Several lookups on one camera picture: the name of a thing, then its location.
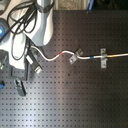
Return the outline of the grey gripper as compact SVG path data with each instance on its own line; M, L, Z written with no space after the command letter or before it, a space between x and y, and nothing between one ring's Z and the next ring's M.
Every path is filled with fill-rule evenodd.
M42 72L42 67L39 65L33 54L31 52L28 53L28 48L28 41L24 41L23 43L8 42L0 45L0 50L4 50L8 53L10 78L15 78L15 76L12 75L12 72L13 68L16 68L25 72L24 76L21 77L21 80L26 80L28 73L28 62L37 74ZM18 94L24 97L26 95L26 91L21 80L16 78L14 80L14 84Z

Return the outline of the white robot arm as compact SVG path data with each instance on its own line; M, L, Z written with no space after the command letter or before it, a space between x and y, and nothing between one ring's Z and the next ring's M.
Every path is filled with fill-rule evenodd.
M31 48L45 46L53 35L55 0L0 0L0 69L9 64L9 77L14 80L20 96L26 91L28 65L39 74L39 65Z

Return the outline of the blue lit robot base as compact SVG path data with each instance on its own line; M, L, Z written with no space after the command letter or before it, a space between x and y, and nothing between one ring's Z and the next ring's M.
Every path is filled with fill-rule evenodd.
M8 25L5 19L0 18L0 39L2 42L6 43L8 41L9 36L5 33L8 30Z

